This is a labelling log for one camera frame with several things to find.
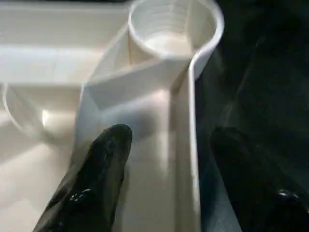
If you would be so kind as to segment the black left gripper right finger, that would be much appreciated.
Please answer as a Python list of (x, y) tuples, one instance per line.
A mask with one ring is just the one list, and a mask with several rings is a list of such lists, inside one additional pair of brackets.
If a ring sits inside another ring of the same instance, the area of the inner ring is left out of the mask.
[(242, 231), (309, 230), (309, 194), (268, 151), (234, 127), (216, 127), (210, 144)]

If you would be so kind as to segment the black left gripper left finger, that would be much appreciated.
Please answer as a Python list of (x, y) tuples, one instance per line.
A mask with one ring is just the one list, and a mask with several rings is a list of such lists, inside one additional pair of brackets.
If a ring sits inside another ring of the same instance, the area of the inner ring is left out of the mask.
[(82, 159), (71, 164), (34, 231), (112, 231), (131, 144), (131, 128), (116, 124), (75, 149)]

